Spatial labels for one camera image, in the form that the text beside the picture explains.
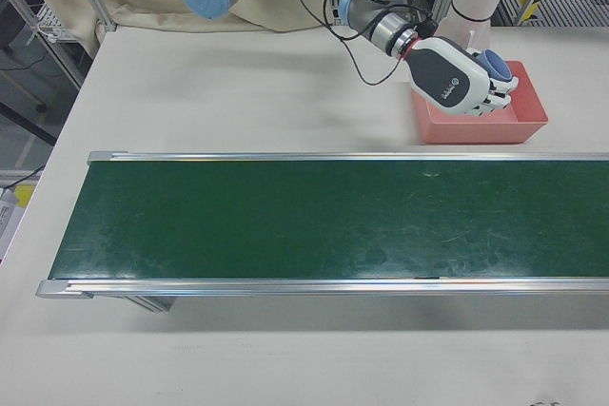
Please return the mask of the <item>robot hand black white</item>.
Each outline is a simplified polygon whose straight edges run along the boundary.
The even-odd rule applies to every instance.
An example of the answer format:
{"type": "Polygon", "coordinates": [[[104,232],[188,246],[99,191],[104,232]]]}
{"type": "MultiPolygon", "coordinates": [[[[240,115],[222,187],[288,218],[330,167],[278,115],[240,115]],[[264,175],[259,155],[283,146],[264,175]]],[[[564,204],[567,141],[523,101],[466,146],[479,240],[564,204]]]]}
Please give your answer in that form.
{"type": "Polygon", "coordinates": [[[452,116],[504,109],[519,85],[519,78],[495,51],[464,49],[445,37],[415,41],[405,62],[414,90],[452,116]]]}

